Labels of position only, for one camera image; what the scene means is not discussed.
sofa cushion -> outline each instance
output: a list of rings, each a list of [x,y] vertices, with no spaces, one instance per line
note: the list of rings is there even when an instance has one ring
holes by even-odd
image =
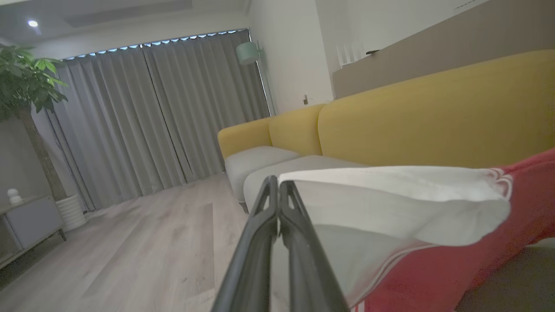
[[[302,158],[297,158],[290,160],[288,162],[279,163],[272,165],[260,170],[257,170],[246,178],[243,187],[243,192],[245,195],[246,206],[250,211],[253,206],[256,196],[260,191],[260,187],[264,179],[269,175],[278,176],[282,173],[300,171],[300,170],[318,170],[318,169],[331,169],[331,168],[355,168],[355,167],[367,167],[365,165],[346,162],[344,160],[311,155]]]
[[[555,146],[554,72],[555,50],[534,51],[335,100],[318,117],[322,155],[370,166],[510,165]]]
[[[313,105],[273,117],[269,123],[272,146],[303,156],[321,155],[318,114],[324,105]]]
[[[300,157],[290,150],[271,146],[260,146],[238,152],[226,158],[225,170],[235,197],[244,202],[243,184],[252,172],[277,163]]]

gray seat cushion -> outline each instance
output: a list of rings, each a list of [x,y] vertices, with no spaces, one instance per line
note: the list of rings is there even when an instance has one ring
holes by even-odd
[[[237,200],[245,201],[243,184],[249,174],[298,157],[301,156],[295,152],[271,146],[255,147],[229,156],[225,160],[225,170]]]
[[[245,202],[248,210],[256,200],[256,196],[260,191],[260,187],[264,179],[269,175],[279,176],[282,173],[300,171],[300,170],[318,170],[318,169],[332,169],[332,168],[356,168],[356,167],[368,167],[358,163],[347,162],[345,160],[340,160],[325,156],[305,156],[297,159],[290,160],[288,162],[283,162],[275,164],[260,170],[257,170],[245,179],[245,185],[243,186],[243,192],[245,195]]]

white wall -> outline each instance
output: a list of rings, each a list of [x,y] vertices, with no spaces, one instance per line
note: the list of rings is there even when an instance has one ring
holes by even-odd
[[[50,187],[21,120],[0,123],[0,207],[9,205],[8,189],[21,197],[45,196]]]
[[[8,41],[8,39],[2,38],[2,37],[0,37],[0,44],[3,44],[5,46],[12,46],[13,45],[13,43]]]
[[[251,37],[265,52],[277,113],[333,99],[315,0],[253,0]]]
[[[353,39],[378,50],[453,16],[453,0],[347,0]]]
[[[337,46],[351,46],[352,44],[349,10],[345,1],[338,0],[316,0],[316,9],[324,40],[327,68],[333,85],[332,74],[341,69]]]
[[[117,27],[104,28],[60,37],[35,44],[37,57],[63,59],[131,44],[159,41],[195,34],[247,28],[243,11],[183,16],[181,13],[159,14]]]

wooden floor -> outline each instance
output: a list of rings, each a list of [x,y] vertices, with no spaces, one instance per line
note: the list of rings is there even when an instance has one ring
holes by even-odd
[[[247,217],[225,174],[101,210],[6,286],[0,311],[210,311]]]

red cloth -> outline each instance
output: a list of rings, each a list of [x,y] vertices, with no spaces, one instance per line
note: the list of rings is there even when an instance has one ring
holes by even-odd
[[[555,237],[555,148],[501,169],[514,180],[508,219],[476,244],[409,254],[365,298],[366,312],[452,312],[524,247]]]

